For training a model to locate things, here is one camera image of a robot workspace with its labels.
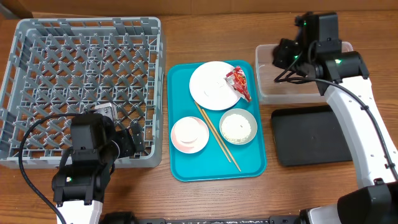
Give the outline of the red snack wrapper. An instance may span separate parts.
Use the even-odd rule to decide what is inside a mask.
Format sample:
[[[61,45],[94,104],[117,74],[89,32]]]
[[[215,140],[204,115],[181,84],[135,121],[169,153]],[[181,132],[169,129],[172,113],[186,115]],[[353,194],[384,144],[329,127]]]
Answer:
[[[234,67],[232,71],[226,74],[224,78],[226,82],[232,86],[234,91],[248,103],[252,101],[248,90],[248,82],[246,75],[240,66]]]

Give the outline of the small white cup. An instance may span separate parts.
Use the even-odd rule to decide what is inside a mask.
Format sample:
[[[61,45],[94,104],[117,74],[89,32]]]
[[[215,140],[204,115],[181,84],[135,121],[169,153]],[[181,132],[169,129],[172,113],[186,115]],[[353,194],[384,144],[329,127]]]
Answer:
[[[184,117],[175,124],[174,131],[178,141],[192,143],[198,138],[198,121],[192,117]]]

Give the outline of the small pink-white bowl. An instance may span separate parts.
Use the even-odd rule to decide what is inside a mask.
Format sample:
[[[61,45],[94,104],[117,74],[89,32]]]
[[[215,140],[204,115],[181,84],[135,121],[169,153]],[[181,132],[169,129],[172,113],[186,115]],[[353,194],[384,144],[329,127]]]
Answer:
[[[182,143],[177,140],[174,127],[175,124],[172,127],[171,133],[170,133],[170,138],[173,146],[180,152],[185,153],[185,154],[194,154],[199,151],[201,151],[207,144],[209,140],[209,129],[208,126],[205,124],[204,121],[202,121],[200,118],[194,117],[194,116],[187,116],[187,117],[192,117],[195,118],[198,121],[199,127],[198,127],[198,138],[196,141],[192,143]]]

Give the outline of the grey-green bowl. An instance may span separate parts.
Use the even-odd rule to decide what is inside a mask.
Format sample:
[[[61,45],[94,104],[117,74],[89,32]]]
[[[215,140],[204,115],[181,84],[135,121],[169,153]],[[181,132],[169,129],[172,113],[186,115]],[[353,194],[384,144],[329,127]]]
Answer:
[[[257,134],[257,121],[247,110],[228,110],[220,119],[222,137],[231,144],[243,145],[251,142]]]

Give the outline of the white rice pile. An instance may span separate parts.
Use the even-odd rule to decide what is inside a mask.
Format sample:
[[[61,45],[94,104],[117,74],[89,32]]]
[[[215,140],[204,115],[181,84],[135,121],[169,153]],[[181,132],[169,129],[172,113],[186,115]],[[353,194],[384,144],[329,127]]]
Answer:
[[[242,144],[251,134],[251,125],[244,116],[231,114],[222,122],[221,133],[227,141],[233,144]]]

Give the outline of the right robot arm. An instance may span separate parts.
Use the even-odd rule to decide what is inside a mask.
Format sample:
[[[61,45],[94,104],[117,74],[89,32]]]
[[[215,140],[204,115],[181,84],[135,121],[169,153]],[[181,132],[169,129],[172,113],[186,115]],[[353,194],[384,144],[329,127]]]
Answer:
[[[368,68],[356,51],[344,52],[334,12],[295,18],[298,35],[281,39],[275,82],[314,82],[333,110],[348,144],[358,189],[333,205],[300,212],[298,223],[396,223],[397,149],[374,101]]]

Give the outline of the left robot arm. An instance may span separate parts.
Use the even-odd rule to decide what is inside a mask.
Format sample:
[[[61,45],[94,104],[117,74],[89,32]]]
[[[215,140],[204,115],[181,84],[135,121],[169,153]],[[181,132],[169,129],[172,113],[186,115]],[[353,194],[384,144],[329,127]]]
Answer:
[[[117,131],[98,113],[72,119],[72,147],[62,156],[52,179],[58,223],[98,223],[115,161],[145,149],[142,128],[134,123]]]

